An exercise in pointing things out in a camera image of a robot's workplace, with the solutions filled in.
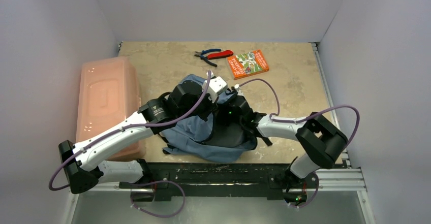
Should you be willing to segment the blue handled pliers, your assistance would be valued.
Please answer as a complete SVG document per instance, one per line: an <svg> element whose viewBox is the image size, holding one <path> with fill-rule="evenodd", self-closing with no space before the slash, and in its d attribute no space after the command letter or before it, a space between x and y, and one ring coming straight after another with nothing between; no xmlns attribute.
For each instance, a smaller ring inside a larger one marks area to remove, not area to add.
<svg viewBox="0 0 431 224"><path fill-rule="evenodd" d="M211 62L210 60L218 59L220 57L221 49L207 49L202 51L195 51L194 56L199 57L201 60L206 62L212 67L217 67L218 65Z"/></svg>

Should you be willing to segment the orange green picture book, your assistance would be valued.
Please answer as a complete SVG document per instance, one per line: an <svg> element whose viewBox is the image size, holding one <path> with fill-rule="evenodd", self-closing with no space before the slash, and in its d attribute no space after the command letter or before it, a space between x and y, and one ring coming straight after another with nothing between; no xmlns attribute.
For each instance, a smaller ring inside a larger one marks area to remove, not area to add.
<svg viewBox="0 0 431 224"><path fill-rule="evenodd" d="M261 50L230 56L227 62L234 80L269 71L269 65Z"/></svg>

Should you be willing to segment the blue student backpack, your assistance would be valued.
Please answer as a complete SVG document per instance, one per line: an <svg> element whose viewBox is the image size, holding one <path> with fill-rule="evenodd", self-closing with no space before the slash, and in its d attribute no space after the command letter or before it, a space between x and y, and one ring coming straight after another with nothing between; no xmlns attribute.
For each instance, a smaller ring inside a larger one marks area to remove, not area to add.
<svg viewBox="0 0 431 224"><path fill-rule="evenodd" d="M217 105L226 103L238 96L232 88L225 90ZM162 131L159 136L167 144L165 154L195 155L216 163L231 163L247 151L255 150L258 138L251 138L240 130L237 124L228 126L216 122L218 108L212 112L207 121L199 116L186 118L175 127Z"/></svg>

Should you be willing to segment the red utility knife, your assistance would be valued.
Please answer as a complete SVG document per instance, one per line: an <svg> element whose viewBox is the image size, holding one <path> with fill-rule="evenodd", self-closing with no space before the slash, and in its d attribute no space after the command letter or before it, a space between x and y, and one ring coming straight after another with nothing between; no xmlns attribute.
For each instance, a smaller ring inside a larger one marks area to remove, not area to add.
<svg viewBox="0 0 431 224"><path fill-rule="evenodd" d="M221 51L221 52L209 54L206 58L208 60L221 59L221 58L230 57L233 54L234 54L233 51L231 51L231 50L225 50L225 51Z"/></svg>

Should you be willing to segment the aluminium frame rail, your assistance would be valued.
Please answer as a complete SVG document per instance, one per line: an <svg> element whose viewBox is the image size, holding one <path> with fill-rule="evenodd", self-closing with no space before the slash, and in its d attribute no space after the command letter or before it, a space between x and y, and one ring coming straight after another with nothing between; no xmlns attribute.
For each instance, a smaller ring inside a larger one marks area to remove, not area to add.
<svg viewBox="0 0 431 224"><path fill-rule="evenodd" d="M360 169L309 175L307 202L289 205L302 186L282 183L285 164L151 163L157 188L96 185L70 195L65 223L374 223Z"/></svg>

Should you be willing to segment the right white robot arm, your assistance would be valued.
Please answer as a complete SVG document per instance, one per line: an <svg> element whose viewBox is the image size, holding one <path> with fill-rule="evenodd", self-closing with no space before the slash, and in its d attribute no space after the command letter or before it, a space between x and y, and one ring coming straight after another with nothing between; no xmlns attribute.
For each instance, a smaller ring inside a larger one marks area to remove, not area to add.
<svg viewBox="0 0 431 224"><path fill-rule="evenodd" d="M331 169L348 143L346 135L323 114L313 112L299 119L267 115L255 112L241 95L219 106L216 121L222 125L235 123L245 135L261 138L268 146L271 137L299 142L305 153L285 173L285 180L292 187L299 186L320 168Z"/></svg>

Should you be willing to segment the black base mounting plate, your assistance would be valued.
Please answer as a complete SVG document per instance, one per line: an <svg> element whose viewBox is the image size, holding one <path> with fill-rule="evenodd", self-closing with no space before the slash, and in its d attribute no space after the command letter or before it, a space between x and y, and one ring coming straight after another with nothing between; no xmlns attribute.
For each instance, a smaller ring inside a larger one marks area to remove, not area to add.
<svg viewBox="0 0 431 224"><path fill-rule="evenodd" d="M310 173L304 179L287 175L289 164L147 163L137 183L121 181L119 189L149 194L147 200L172 197L245 197L303 204L307 189L318 187Z"/></svg>

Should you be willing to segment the pink plastic storage bin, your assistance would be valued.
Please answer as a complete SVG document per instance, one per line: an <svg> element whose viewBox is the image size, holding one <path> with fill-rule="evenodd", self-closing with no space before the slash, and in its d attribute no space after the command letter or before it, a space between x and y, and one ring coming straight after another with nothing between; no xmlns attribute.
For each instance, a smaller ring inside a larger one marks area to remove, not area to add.
<svg viewBox="0 0 431 224"><path fill-rule="evenodd" d="M75 141L103 133L131 116L140 105L137 71L127 57L83 64Z"/></svg>

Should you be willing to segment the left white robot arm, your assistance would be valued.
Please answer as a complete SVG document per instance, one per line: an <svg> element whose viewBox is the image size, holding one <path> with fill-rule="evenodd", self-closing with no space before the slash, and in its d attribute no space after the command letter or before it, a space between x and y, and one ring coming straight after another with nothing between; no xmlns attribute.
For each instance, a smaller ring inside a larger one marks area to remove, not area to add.
<svg viewBox="0 0 431 224"><path fill-rule="evenodd" d="M221 77L205 79L202 84L186 80L97 136L78 143L69 140L59 143L61 165L51 176L49 189L69 188L73 194L80 194L99 183L115 181L134 183L139 188L149 186L151 173L144 169L144 160L111 163L107 159L132 143L175 127L186 118L207 119L226 88L227 83Z"/></svg>

